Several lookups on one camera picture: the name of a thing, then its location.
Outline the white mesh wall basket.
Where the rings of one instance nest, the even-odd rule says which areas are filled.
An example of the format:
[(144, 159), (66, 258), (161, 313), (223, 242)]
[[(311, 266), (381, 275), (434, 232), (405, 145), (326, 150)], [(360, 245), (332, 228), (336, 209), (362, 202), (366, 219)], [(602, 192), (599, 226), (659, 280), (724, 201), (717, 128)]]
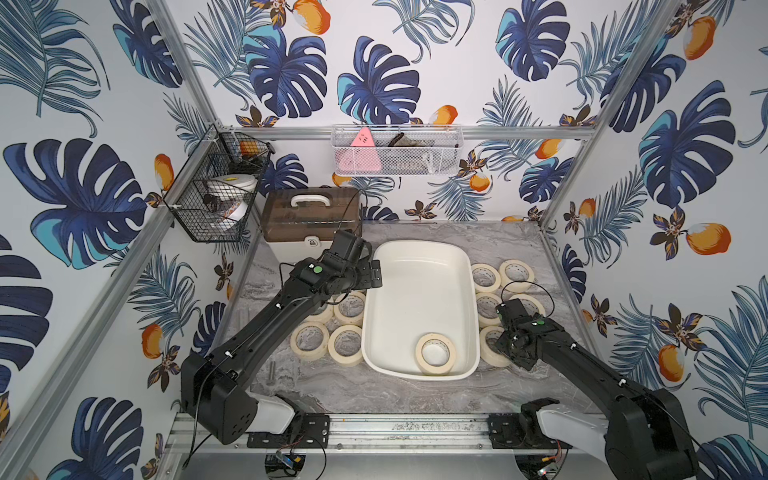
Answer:
[[(382, 171), (359, 175), (337, 172), (337, 150), (351, 145), (363, 128), (368, 127), (382, 161)], [(454, 173), (464, 149), (464, 135), (453, 126), (424, 125), (336, 125), (331, 129), (335, 173), (340, 176), (437, 176)]]

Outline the cream masking tape roll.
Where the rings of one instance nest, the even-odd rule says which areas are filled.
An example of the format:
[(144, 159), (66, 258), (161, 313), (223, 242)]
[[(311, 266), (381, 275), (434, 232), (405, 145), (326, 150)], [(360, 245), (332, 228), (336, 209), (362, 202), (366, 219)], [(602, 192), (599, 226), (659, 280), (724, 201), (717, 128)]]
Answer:
[(501, 298), (494, 293), (479, 292), (475, 295), (475, 300), (480, 328), (500, 326), (501, 320), (497, 307), (502, 303)]
[(501, 285), (501, 275), (491, 265), (484, 263), (472, 264), (471, 274), (476, 293), (494, 293)]
[(501, 326), (487, 326), (480, 331), (480, 356), (483, 361), (496, 368), (507, 368), (512, 361), (497, 346), (504, 329)]
[(447, 375), (456, 363), (456, 348), (448, 337), (438, 333), (428, 333), (417, 341), (415, 359), (423, 374)]
[(319, 307), (312, 315), (307, 318), (309, 322), (317, 322), (326, 324), (334, 317), (334, 307), (330, 304), (326, 304)]
[(510, 300), (519, 300), (529, 315), (538, 313), (539, 315), (544, 316), (546, 314), (544, 305), (537, 298), (531, 295), (524, 293), (514, 294), (510, 297)]
[(328, 353), (330, 334), (323, 323), (307, 321), (291, 334), (290, 347), (300, 361), (313, 362)]
[(364, 321), (365, 304), (365, 294), (352, 291), (343, 300), (336, 300), (336, 305), (333, 306), (335, 319), (342, 325), (361, 327)]
[(361, 344), (362, 329), (356, 325), (343, 325), (331, 334), (328, 352), (337, 364), (353, 367), (363, 361)]
[(525, 293), (536, 281), (534, 270), (517, 259), (504, 261), (498, 268), (504, 294)]

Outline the white plastic storage tray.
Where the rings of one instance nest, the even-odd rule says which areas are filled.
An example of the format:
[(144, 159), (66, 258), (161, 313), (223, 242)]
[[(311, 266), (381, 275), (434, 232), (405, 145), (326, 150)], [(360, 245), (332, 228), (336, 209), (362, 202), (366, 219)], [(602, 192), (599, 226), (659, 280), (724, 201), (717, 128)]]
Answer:
[[(373, 370), (402, 379), (457, 381), (480, 361), (480, 328), (471, 263), (454, 245), (395, 240), (374, 252), (383, 286), (366, 292), (361, 351)], [(428, 376), (416, 363), (415, 347), (425, 334), (448, 337), (457, 353), (447, 375)]]

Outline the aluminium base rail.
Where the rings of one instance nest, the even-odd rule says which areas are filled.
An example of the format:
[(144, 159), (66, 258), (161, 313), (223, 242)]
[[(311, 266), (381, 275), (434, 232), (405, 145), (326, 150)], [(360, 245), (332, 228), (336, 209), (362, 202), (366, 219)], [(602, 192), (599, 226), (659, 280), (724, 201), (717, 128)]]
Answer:
[(572, 447), (600, 454), (608, 421), (601, 414), (549, 405), (533, 414), (306, 415), (285, 436), (297, 448), (329, 453), (513, 453)]

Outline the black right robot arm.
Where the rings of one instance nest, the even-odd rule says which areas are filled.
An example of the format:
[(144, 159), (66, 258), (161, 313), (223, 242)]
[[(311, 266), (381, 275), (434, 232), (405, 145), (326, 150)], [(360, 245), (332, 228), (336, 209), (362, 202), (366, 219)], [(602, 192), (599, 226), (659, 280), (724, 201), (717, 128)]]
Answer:
[(518, 300), (497, 306), (498, 350), (525, 370), (543, 362), (595, 404), (599, 414), (551, 403), (536, 409), (535, 432), (606, 464), (617, 479), (693, 479), (698, 458), (678, 399), (619, 374), (580, 346), (556, 321), (530, 315)]

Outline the pink triangle ruler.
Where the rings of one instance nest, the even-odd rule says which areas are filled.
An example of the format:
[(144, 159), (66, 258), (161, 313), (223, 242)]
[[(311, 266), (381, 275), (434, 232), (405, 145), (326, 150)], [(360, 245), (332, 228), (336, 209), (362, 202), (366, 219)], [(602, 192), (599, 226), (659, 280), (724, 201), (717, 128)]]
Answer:
[(381, 172), (383, 168), (373, 134), (368, 127), (361, 128), (350, 146), (337, 150), (337, 172), (359, 175)]

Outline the white round item in basket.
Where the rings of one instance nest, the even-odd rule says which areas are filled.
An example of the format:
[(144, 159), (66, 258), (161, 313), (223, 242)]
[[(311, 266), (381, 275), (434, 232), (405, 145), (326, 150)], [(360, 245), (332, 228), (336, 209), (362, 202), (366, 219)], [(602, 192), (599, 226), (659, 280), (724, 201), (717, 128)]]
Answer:
[(203, 204), (214, 224), (233, 225), (242, 220), (256, 190), (257, 179), (250, 174), (230, 174), (205, 180)]

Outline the metal bolt on table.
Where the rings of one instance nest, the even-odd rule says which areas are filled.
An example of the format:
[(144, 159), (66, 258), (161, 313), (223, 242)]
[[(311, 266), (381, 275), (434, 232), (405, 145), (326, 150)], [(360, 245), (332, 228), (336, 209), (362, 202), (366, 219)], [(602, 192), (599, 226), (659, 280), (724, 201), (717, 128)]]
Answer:
[(272, 386), (275, 383), (276, 383), (276, 362), (275, 361), (271, 361), (269, 363), (268, 377), (267, 377), (267, 380), (266, 380), (266, 384), (268, 386)]

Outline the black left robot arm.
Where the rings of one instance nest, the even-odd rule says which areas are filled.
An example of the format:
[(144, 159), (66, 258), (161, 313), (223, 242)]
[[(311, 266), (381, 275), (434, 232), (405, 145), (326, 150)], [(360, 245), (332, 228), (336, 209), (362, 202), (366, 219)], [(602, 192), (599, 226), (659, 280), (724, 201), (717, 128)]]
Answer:
[(252, 377), (281, 342), (318, 308), (343, 294), (382, 286), (370, 242), (339, 230), (317, 259), (295, 263), (274, 298), (237, 334), (181, 367), (181, 407), (220, 443), (234, 442), (255, 420)]

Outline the brown lidded white toolbox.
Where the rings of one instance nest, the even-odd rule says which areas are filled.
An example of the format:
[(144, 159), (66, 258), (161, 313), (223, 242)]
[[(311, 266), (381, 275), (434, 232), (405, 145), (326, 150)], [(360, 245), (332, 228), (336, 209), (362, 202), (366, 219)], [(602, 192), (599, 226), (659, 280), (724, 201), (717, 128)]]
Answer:
[(263, 238), (280, 262), (317, 258), (338, 230), (362, 233), (360, 207), (353, 187), (274, 190), (263, 209)]

